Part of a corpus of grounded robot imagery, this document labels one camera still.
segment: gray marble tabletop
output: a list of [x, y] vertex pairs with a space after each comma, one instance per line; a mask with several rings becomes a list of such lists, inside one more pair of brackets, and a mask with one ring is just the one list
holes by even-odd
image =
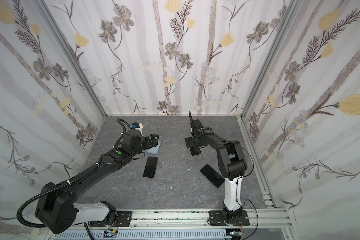
[[[117, 117], [106, 117], [92, 150], [84, 164], [89, 167], [98, 156], [112, 149], [119, 138], [122, 127]], [[146, 153], [145, 157], [132, 160], [119, 171], [108, 175], [84, 193], [77, 203], [95, 203], [106, 200], [118, 209], [213, 209], [222, 208], [225, 186], [216, 188], [201, 173], [200, 169], [209, 164], [218, 169], [216, 151], [211, 147], [202, 148], [202, 154], [192, 156], [185, 146], [185, 138], [190, 137], [190, 122], [183, 116], [133, 116], [121, 117], [128, 123], [141, 122], [143, 135], [157, 134], [163, 137], [158, 154]], [[235, 117], [193, 117], [200, 119], [203, 126], [226, 139], [240, 141], [245, 147], [237, 119]], [[148, 156], [158, 157], [154, 178], [144, 178], [143, 172]], [[248, 170], [252, 162], [248, 155]], [[245, 177], [241, 184], [241, 201], [250, 199], [256, 208], [264, 208], [265, 203], [255, 173]], [[249, 202], [245, 205], [252, 208]]]

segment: robotic arm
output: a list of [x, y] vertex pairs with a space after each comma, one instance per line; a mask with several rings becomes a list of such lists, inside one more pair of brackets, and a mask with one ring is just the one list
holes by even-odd
[[210, 127], [204, 127], [199, 119], [192, 119], [189, 114], [192, 137], [185, 143], [191, 154], [201, 154], [200, 147], [211, 146], [217, 152], [217, 162], [221, 175], [225, 178], [225, 199], [223, 218], [226, 224], [235, 223], [242, 216], [243, 207], [240, 201], [240, 186], [244, 171], [248, 168], [240, 142], [227, 140], [215, 134]]
[[[129, 163], [133, 156], [157, 146], [158, 135], [151, 134], [150, 138], [143, 137], [141, 126], [137, 123], [133, 123], [132, 127], [129, 126], [131, 129], [125, 131], [124, 125], [118, 122], [123, 126], [124, 132], [114, 148], [99, 157], [95, 166], [83, 170], [78, 175], [58, 184], [52, 182], [46, 184], [41, 194], [29, 199], [19, 208], [16, 216], [20, 223], [29, 227], [48, 227], [53, 233], [58, 234], [78, 223], [103, 221], [111, 225], [115, 222], [118, 218], [116, 208], [105, 201], [96, 204], [75, 204], [74, 202], [101, 179]], [[43, 224], [30, 223], [22, 215], [24, 208], [37, 199], [39, 201], [35, 216]]]

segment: wallpaper wall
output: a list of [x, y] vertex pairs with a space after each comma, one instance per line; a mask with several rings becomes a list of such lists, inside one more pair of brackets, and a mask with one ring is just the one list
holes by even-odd
[[241, 114], [286, 0], [46, 0], [108, 114]]
[[300, 239], [360, 239], [360, 1], [302, 2], [245, 121]]
[[0, 1], [0, 239], [39, 239], [17, 209], [81, 169], [102, 117], [78, 84], [32, 2]]

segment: blue phone case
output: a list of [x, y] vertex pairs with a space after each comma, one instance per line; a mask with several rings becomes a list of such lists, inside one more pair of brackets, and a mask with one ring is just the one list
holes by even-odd
[[158, 149], [160, 148], [160, 143], [161, 143], [161, 140], [163, 139], [162, 136], [159, 136], [158, 137], [158, 140], [157, 140], [157, 146], [156, 147], [153, 147], [153, 148], [150, 148], [148, 149], [148, 153], [151, 153], [151, 154], [157, 154], [158, 153]]

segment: black smartphone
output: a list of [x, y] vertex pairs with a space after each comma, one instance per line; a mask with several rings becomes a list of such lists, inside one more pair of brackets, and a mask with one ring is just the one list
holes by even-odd
[[215, 185], [215, 187], [220, 187], [224, 182], [224, 178], [208, 164], [205, 165], [200, 172]]
[[153, 178], [155, 176], [157, 160], [157, 157], [148, 157], [147, 163], [145, 164], [143, 177]]

